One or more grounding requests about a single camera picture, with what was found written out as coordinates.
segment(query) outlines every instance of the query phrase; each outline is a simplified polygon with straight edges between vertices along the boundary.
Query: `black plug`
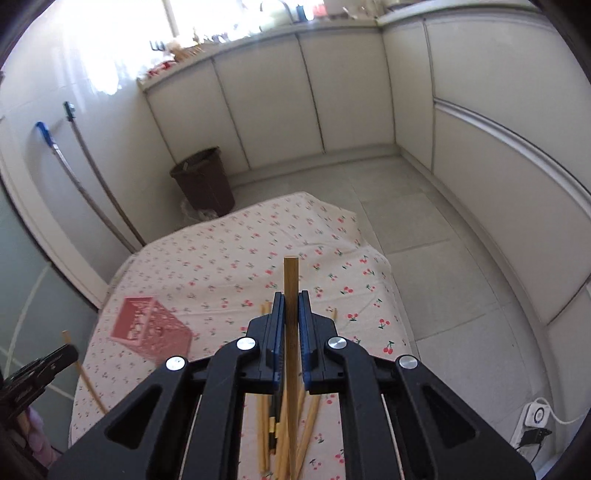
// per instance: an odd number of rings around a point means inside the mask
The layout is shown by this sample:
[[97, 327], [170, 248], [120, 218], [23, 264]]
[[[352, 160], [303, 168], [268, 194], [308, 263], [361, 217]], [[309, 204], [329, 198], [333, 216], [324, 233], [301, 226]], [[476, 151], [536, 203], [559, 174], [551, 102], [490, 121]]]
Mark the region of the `black plug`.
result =
[[530, 429], [523, 432], [523, 437], [519, 442], [519, 447], [525, 447], [528, 445], [541, 445], [542, 441], [552, 433], [552, 430], [548, 429]]

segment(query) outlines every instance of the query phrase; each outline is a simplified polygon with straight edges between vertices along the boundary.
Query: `pink basket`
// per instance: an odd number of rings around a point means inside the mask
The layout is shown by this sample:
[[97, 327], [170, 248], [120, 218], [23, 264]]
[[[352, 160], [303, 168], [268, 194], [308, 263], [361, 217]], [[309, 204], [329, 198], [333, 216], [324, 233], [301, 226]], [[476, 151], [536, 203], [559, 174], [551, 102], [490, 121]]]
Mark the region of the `pink basket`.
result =
[[186, 357], [193, 333], [154, 297], [127, 297], [111, 339], [158, 365], [174, 355]]

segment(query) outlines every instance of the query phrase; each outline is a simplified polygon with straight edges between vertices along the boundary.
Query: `white cord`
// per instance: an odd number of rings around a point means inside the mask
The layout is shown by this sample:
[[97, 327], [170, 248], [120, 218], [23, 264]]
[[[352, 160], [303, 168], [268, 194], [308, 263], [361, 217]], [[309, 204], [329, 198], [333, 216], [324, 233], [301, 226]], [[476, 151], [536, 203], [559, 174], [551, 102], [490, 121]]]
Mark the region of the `white cord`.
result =
[[580, 419], [582, 419], [584, 416], [586, 416], [586, 413], [583, 413], [582, 415], [580, 415], [579, 417], [575, 418], [574, 420], [571, 421], [564, 421], [564, 420], [560, 420], [557, 416], [556, 413], [554, 413], [554, 410], [552, 410], [552, 406], [550, 405], [550, 402], [548, 400], [546, 400], [544, 397], [538, 397], [536, 398], [534, 401], [540, 403], [539, 401], [543, 400], [544, 404], [548, 405], [550, 408], [550, 413], [552, 414], [552, 416], [554, 417], [554, 420], [556, 420], [556, 422], [560, 423], [561, 425], [570, 425], [571, 423], [574, 423], [576, 421], [579, 421]]

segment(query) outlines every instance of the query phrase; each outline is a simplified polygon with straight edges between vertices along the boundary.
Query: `floor tile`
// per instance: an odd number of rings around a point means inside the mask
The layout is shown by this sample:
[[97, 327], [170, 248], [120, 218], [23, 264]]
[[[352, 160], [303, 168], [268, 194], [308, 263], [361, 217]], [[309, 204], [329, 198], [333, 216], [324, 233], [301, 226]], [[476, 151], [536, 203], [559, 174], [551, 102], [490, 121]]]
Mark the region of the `floor tile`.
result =
[[473, 258], [457, 241], [387, 258], [416, 340], [449, 330], [498, 305]]
[[537, 392], [546, 386], [548, 376], [534, 332], [531, 330], [530, 323], [517, 302], [505, 305], [503, 313], [517, 340], [521, 358], [530, 379], [531, 391]]
[[47, 260], [31, 239], [24, 225], [4, 203], [0, 218], [0, 346], [8, 349], [21, 310]]
[[424, 193], [362, 203], [386, 254], [455, 236]]
[[[14, 357], [27, 364], [48, 355], [64, 344], [61, 332], [68, 330], [83, 359], [96, 317], [96, 310], [52, 268], [28, 309]], [[77, 382], [78, 373], [70, 366], [56, 376], [54, 385], [73, 395]]]
[[334, 199], [342, 200], [346, 196], [357, 198], [342, 165], [298, 171], [285, 175], [284, 178], [289, 182], [290, 193], [308, 192], [328, 203]]
[[507, 442], [511, 441], [511, 437], [513, 436], [515, 428], [517, 428], [517, 424], [519, 423], [519, 418], [521, 418], [523, 406], [528, 402], [529, 400], [509, 413], [504, 419], [494, 422], [491, 425], [496, 430], [496, 432], [500, 434]]
[[[550, 392], [550, 387], [546, 385], [544, 388], [536, 392], [535, 394], [531, 395], [527, 401], [523, 402], [518, 408], [514, 411], [509, 413], [504, 419], [495, 422], [492, 424], [492, 427], [505, 439], [507, 442], [511, 440], [515, 428], [517, 428], [517, 424], [519, 423], [519, 419], [521, 418], [521, 412], [523, 407], [531, 401], [534, 401], [537, 397], [545, 397], [551, 404], [552, 404], [552, 395]], [[554, 456], [556, 452], [556, 422], [554, 419], [550, 418], [546, 428], [551, 430], [553, 433], [546, 437], [544, 443], [542, 444], [542, 448], [540, 453], [536, 457], [533, 467], [534, 470], [539, 469], [542, 465], [544, 465], [552, 456]], [[526, 454], [526, 459], [531, 460], [535, 455], [537, 447], [525, 447], [524, 453]]]
[[232, 193], [236, 200], [234, 210], [240, 210], [274, 197], [287, 195], [289, 184], [284, 177], [276, 177], [234, 187]]
[[501, 309], [418, 340], [423, 363], [488, 423], [530, 397], [517, 342]]
[[424, 185], [420, 174], [402, 157], [360, 160], [343, 167], [362, 202], [419, 193]]
[[68, 448], [72, 407], [72, 400], [49, 389], [33, 402], [33, 408], [43, 418], [45, 435], [62, 452]]
[[516, 301], [517, 299], [513, 293], [513, 289], [509, 285], [509, 282], [507, 282], [503, 272], [474, 233], [474, 230], [470, 228], [458, 211], [441, 193], [432, 191], [427, 192], [426, 195], [452, 226], [472, 257], [474, 257], [478, 267], [495, 293], [499, 304], [506, 305], [512, 301]]

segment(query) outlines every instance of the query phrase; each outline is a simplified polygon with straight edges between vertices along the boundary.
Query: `electrical outlet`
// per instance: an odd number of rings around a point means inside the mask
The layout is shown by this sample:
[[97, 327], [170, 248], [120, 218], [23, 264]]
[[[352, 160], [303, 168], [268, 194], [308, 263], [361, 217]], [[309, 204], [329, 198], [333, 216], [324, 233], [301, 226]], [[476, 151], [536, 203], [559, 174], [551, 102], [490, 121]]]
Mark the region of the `electrical outlet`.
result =
[[550, 406], [544, 403], [532, 402], [529, 404], [525, 414], [524, 424], [526, 427], [543, 429], [550, 418]]

